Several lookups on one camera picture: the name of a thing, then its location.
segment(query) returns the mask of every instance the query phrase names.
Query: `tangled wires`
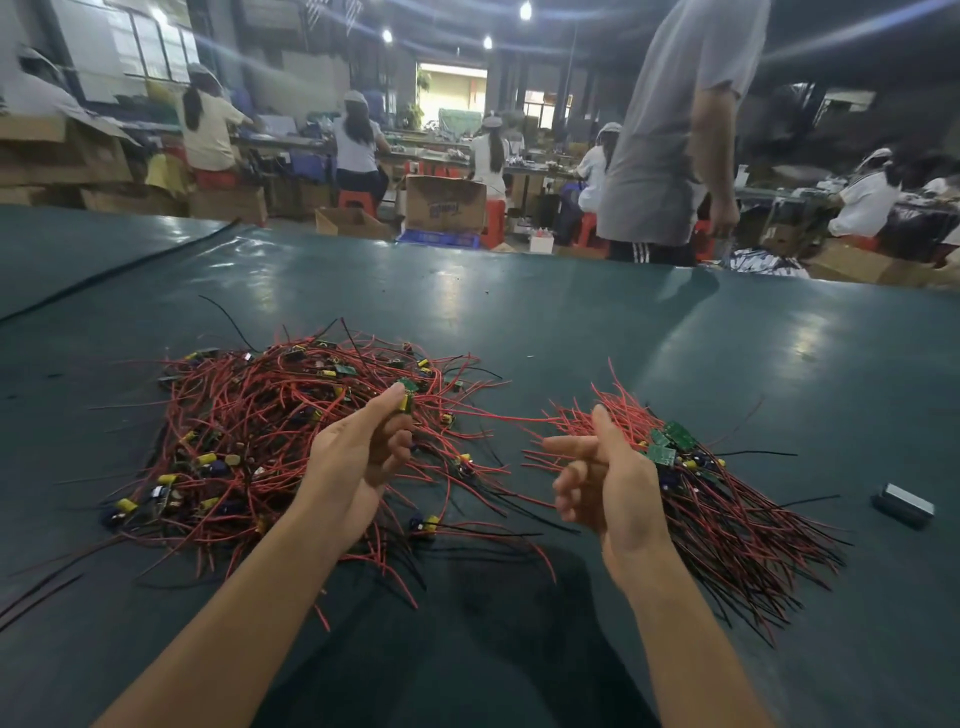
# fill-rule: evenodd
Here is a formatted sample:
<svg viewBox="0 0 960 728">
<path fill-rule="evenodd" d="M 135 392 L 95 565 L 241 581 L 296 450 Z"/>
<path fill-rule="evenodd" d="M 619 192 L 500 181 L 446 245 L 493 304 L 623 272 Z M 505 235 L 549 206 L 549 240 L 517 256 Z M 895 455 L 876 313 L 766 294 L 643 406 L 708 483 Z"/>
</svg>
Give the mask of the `tangled wires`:
<svg viewBox="0 0 960 728">
<path fill-rule="evenodd" d="M 631 446 L 657 464 L 670 536 L 686 567 L 722 619 L 731 623 L 729 609 L 773 646 L 770 626 L 785 626 L 787 612 L 803 606 L 793 596 L 796 577 L 829 589 L 815 567 L 836 572 L 844 562 L 835 547 L 845 542 L 749 487 L 682 426 L 654 417 L 615 377 L 614 385 L 617 394 L 593 391 Z M 589 413 L 575 401 L 546 421 L 563 434 L 593 434 Z M 556 455 L 524 452 L 529 467 L 558 472 L 566 465 Z"/>
<path fill-rule="evenodd" d="M 527 507 L 549 503 L 499 482 L 507 472 L 502 463 L 480 464 L 457 444 L 490 436 L 459 427 L 471 415 L 490 416 L 469 403 L 478 391 L 498 385 L 465 379 L 479 371 L 479 359 L 430 359 L 412 344 L 353 334 L 346 325 L 339 342 L 324 339 L 325 331 L 260 354 L 204 350 L 167 362 L 160 383 L 171 398 L 156 452 L 129 494 L 103 513 L 103 524 L 126 539 L 165 547 L 157 563 L 189 545 L 196 550 L 198 577 L 216 570 L 218 560 L 226 561 L 229 576 L 293 501 L 316 433 L 399 380 L 416 425 L 415 456 L 388 486 L 364 539 L 342 560 L 375 565 L 415 607 L 388 554 L 416 574 L 408 557 L 417 540 L 455 536 L 514 545 L 538 554 L 553 575 L 546 555 L 529 540 L 539 534 L 447 518 L 451 495 L 460 489 L 498 516 L 521 512 L 560 527 Z M 416 482 L 444 486 L 435 515 L 424 517 L 403 494 L 405 485 Z M 318 614 L 323 618 L 319 607 Z"/>
</svg>

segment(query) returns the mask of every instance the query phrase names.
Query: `hand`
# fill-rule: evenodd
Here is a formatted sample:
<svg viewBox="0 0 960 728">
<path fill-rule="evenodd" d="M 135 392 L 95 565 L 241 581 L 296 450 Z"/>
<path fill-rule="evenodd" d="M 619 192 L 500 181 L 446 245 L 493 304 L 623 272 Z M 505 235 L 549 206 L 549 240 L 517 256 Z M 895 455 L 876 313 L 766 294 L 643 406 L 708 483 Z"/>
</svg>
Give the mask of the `hand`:
<svg viewBox="0 0 960 728">
<path fill-rule="evenodd" d="M 657 466 L 627 443 L 600 404 L 592 437 L 548 437 L 543 448 L 576 458 L 554 481 L 561 518 L 600 537 L 604 564 L 621 590 L 624 563 L 638 554 L 672 547 L 660 498 Z"/>
<path fill-rule="evenodd" d="M 313 440 L 291 510 L 315 513 L 340 553 L 363 536 L 387 480 L 410 459 L 413 418 L 397 412 L 404 393 L 403 384 L 395 384 Z"/>
<path fill-rule="evenodd" d="M 721 201 L 713 198 L 710 202 L 710 234 L 718 238 L 727 238 L 733 235 L 733 229 L 740 222 L 740 210 L 736 206 L 736 199 Z"/>
</svg>

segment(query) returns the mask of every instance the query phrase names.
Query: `electronic component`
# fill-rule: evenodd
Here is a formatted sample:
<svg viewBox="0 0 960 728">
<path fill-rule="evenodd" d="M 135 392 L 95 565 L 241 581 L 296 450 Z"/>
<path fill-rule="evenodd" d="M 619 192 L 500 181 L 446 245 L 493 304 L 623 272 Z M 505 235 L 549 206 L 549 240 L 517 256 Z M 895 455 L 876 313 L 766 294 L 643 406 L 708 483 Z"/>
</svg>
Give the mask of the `electronic component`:
<svg viewBox="0 0 960 728">
<path fill-rule="evenodd" d="M 663 445 L 651 445 L 647 448 L 647 457 L 657 465 L 673 465 L 677 459 L 677 451 Z"/>
<path fill-rule="evenodd" d="M 680 452 L 692 452 L 697 448 L 697 441 L 683 425 L 667 423 L 663 426 L 663 434 L 673 441 Z"/>
<path fill-rule="evenodd" d="M 876 510 L 911 528 L 920 530 L 933 521 L 933 503 L 914 496 L 893 483 L 887 483 L 883 490 L 873 496 L 872 502 Z"/>
</svg>

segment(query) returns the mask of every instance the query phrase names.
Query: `table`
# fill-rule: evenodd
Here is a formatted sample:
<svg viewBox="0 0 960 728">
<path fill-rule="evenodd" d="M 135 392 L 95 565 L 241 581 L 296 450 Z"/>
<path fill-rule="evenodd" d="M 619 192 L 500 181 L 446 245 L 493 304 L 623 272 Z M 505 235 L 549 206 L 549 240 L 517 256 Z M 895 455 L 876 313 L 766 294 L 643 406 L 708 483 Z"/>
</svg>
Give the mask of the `table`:
<svg viewBox="0 0 960 728">
<path fill-rule="evenodd" d="M 11 227 L 0 208 L 9 235 L 65 237 L 67 220 L 73 234 L 116 234 L 106 215 L 84 223 L 82 213 L 28 211 L 30 225 Z M 129 227 L 139 218 L 118 219 Z M 832 593 L 799 586 L 805 609 L 778 650 L 743 625 L 731 632 L 778 725 L 901 728 L 960 715 L 960 492 L 949 456 L 960 429 L 960 298 L 287 231 L 215 239 L 0 327 L 5 574 L 104 537 L 88 508 L 123 478 L 52 483 L 141 464 L 157 408 L 87 408 L 159 399 L 155 367 L 117 361 L 236 339 L 198 294 L 255 344 L 273 342 L 281 324 L 297 336 L 345 315 L 436 355 L 480 354 L 512 380 L 478 402 L 502 414 L 534 416 L 550 398 L 590 402 L 592 381 L 610 386 L 608 356 L 641 401 L 705 441 L 730 433 L 764 397 L 722 451 L 800 457 L 732 456 L 731 468 L 779 502 L 842 494 L 797 510 L 851 529 L 856 542 Z M 548 476 L 519 467 L 527 436 L 494 429 L 510 485 L 549 493 Z M 929 530 L 869 506 L 887 482 L 936 503 Z M 489 515 L 458 502 L 468 517 Z M 307 620 L 256 725 L 314 725 L 323 715 L 329 725 L 412 726 L 424 711 L 463 726 L 504 716 L 530 728 L 621 725 L 624 716 L 652 725 L 633 619 L 596 544 L 543 530 L 558 587 L 536 559 L 427 553 L 415 612 L 368 571 L 338 570 L 324 598 L 333 633 Z M 155 559 L 137 546 L 104 551 L 74 569 L 84 578 L 0 634 L 5 726 L 87 725 L 186 624 L 211 587 L 157 588 L 193 585 L 189 558 L 145 578 L 152 588 L 135 587 Z M 0 603 L 37 576 L 3 579 Z M 690 692 L 695 699 L 696 686 Z"/>
</svg>

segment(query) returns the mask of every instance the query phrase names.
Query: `black hair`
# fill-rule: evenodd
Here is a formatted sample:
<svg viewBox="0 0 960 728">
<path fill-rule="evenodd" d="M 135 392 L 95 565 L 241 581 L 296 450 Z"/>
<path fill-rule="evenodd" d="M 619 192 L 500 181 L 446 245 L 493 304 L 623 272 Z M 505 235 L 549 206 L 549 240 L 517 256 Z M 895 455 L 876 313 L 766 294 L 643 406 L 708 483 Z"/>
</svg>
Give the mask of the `black hair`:
<svg viewBox="0 0 960 728">
<path fill-rule="evenodd" d="M 500 172 L 503 169 L 503 163 L 506 161 L 503 154 L 503 137 L 500 135 L 500 128 L 487 129 L 487 136 L 490 138 L 490 169 L 492 172 Z"/>
<path fill-rule="evenodd" d="M 211 96 L 218 96 L 220 84 L 208 73 L 190 74 L 190 86 L 183 92 L 183 121 L 191 132 L 200 128 L 200 117 L 204 115 L 201 91 Z"/>
<path fill-rule="evenodd" d="M 607 130 L 600 133 L 599 142 L 603 145 L 603 156 L 607 160 L 605 170 L 610 169 L 610 163 L 613 160 L 613 150 L 616 149 L 616 142 L 620 138 L 620 132 Z"/>
<path fill-rule="evenodd" d="M 373 126 L 370 123 L 370 109 L 361 101 L 347 101 L 347 118 L 344 119 L 344 131 L 357 144 L 373 144 Z"/>
</svg>

